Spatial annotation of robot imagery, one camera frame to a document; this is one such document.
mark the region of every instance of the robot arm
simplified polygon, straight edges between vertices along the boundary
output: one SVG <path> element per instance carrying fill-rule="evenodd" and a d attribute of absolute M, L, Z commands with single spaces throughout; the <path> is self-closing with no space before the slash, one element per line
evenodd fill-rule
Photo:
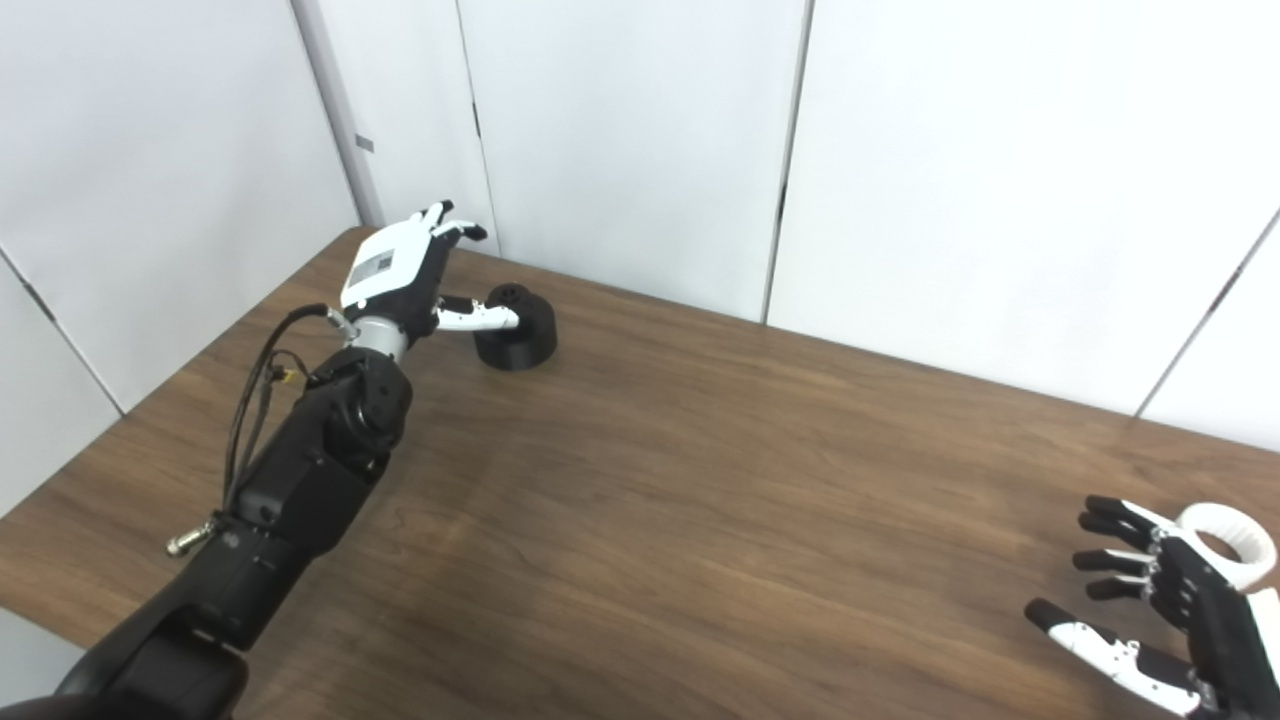
<path fill-rule="evenodd" d="M 436 204 L 370 236 L 342 292 L 343 313 L 307 306 L 276 328 L 237 410 L 223 506 L 169 543 L 170 555 L 198 552 L 84 653 L 58 688 L 69 697 L 4 708 L 0 719 L 229 717 L 248 678 L 241 653 L 310 562 L 338 544 L 387 469 L 412 402 L 398 365 L 410 346 L 436 329 L 465 329 L 475 332 L 481 359 L 500 369 L 552 355 L 550 306 L 522 287 L 500 286 L 488 302 L 465 306 L 439 296 L 449 250 L 462 237 L 485 237 L 472 223 L 442 224 L 451 208 Z M 346 347 L 308 374 L 289 415 L 236 473 L 252 388 L 275 340 L 307 315 L 328 316 Z"/>
<path fill-rule="evenodd" d="M 1271 538 L 1251 518 L 1221 505 L 1188 507 L 1170 520 L 1128 501 L 1089 496 L 1080 527 L 1120 538 L 1138 552 L 1078 552 L 1079 570 L 1120 573 L 1085 587 L 1092 600 L 1144 601 L 1187 634 L 1190 662 L 1123 641 L 1042 598 L 1027 619 L 1129 692 L 1197 720 L 1280 719 L 1280 600 L 1272 588 L 1242 594 L 1275 565 Z M 1228 542 L 1239 560 L 1201 539 Z"/>

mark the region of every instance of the label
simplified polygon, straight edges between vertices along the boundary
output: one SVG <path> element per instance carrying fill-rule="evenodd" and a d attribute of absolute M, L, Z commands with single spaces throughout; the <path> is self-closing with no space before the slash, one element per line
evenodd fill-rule
<path fill-rule="evenodd" d="M 396 255 L 396 249 L 384 250 L 383 252 L 379 252 L 378 255 L 374 255 L 352 268 L 351 278 L 347 279 L 347 287 L 355 287 L 357 283 L 366 281 L 378 273 L 385 273 L 392 269 L 393 255 Z"/>

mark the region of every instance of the table surface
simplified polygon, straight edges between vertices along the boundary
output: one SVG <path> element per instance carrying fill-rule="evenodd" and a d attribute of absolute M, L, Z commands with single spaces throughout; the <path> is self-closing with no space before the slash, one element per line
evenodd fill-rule
<path fill-rule="evenodd" d="M 173 577 L 260 343 L 335 301 L 369 232 L 0 520 L 0 603 L 87 646 Z M 556 306 L 557 356 L 415 347 L 407 437 L 250 653 L 238 717 L 1161 717 L 1021 618 L 1044 596 L 1181 651 L 1084 598 L 1084 495 L 1280 528 L 1274 454 L 477 254 L 445 291 L 507 281 Z M 338 345 L 298 328 L 312 363 Z"/>

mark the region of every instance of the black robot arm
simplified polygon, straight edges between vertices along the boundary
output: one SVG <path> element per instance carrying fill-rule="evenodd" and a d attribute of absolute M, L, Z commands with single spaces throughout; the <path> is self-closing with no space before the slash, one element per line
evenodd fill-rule
<path fill-rule="evenodd" d="M 439 296 L 449 250 L 461 237 L 485 234 L 471 223 L 442 224 L 451 208 L 438 202 L 370 236 L 343 290 L 343 313 L 300 309 L 282 323 L 255 370 L 288 323 L 306 314 L 328 315 L 347 345 L 308 374 L 289 415 L 234 474 L 246 392 L 223 507 L 170 541 L 172 555 L 200 550 L 84 653 L 55 697 L 0 708 L 0 720 L 229 717 L 248 680 L 241 653 L 307 565 L 346 534 L 403 436 L 413 391 L 398 363 L 408 347 L 435 329 L 462 329 L 499 369 L 531 368 L 554 352 L 550 306 L 521 286 L 500 286 L 483 304 Z"/>

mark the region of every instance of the cable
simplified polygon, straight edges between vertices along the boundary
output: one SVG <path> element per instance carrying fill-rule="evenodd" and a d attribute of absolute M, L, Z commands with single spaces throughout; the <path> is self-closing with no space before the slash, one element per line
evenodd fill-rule
<path fill-rule="evenodd" d="M 253 424 L 248 428 L 248 439 L 244 441 L 244 451 L 241 454 L 239 468 L 236 468 L 237 483 L 244 477 L 244 470 L 248 468 L 250 460 L 253 459 L 253 448 L 257 446 L 257 436 L 261 434 L 262 425 L 266 423 L 266 413 L 271 409 L 273 383 L 275 383 L 275 373 L 265 370 L 262 373 L 261 387 L 257 391 L 257 414 L 253 416 Z M 228 498 L 224 497 L 223 503 L 225 505 L 227 501 Z"/>
<path fill-rule="evenodd" d="M 302 357 L 292 350 L 273 350 L 270 357 L 268 359 L 268 366 L 262 369 L 261 387 L 257 391 L 257 414 L 253 415 L 253 424 L 248 429 L 248 439 L 244 441 L 244 450 L 241 452 L 239 468 L 236 469 L 236 478 L 239 482 L 244 477 L 244 470 L 248 469 L 250 461 L 253 460 L 253 448 L 257 447 L 257 438 L 262 433 L 262 425 L 266 423 L 266 414 L 271 410 L 271 386 L 278 382 L 288 382 L 292 377 L 293 370 L 285 370 L 280 365 L 275 365 L 275 359 L 279 356 L 285 356 L 293 360 L 297 365 L 298 373 L 306 378 L 311 373 L 307 370 L 307 364 L 302 361 Z"/>
<path fill-rule="evenodd" d="M 311 372 L 307 370 L 307 364 L 303 363 L 301 357 L 298 357 L 297 352 L 292 350 L 273 350 L 270 361 L 274 361 L 276 355 L 284 355 L 289 360 L 293 360 L 293 364 L 298 366 L 298 372 L 302 373 L 302 377 L 307 377 L 311 374 Z"/>
<path fill-rule="evenodd" d="M 279 342 L 280 336 L 284 331 L 289 329 L 289 325 L 297 323 L 302 318 L 308 316 L 325 316 L 329 314 L 329 307 L 323 302 L 315 302 L 312 305 L 303 305 L 296 310 L 292 310 L 288 315 L 280 320 L 280 324 L 275 325 L 271 334 L 268 336 L 266 342 L 262 343 L 262 350 L 257 355 L 257 360 L 253 361 L 253 366 L 248 372 L 248 379 L 244 380 L 244 389 L 241 392 L 239 402 L 236 404 L 236 415 L 232 418 L 230 436 L 227 438 L 227 459 L 225 466 L 223 468 L 223 506 L 228 506 L 234 497 L 236 480 L 238 475 L 236 474 L 236 451 L 239 445 L 241 427 L 244 424 L 244 411 L 248 409 L 248 402 L 253 397 L 253 388 L 257 386 L 262 377 L 262 372 L 266 369 L 266 364 L 271 359 L 271 352 L 275 350 L 275 343 Z"/>

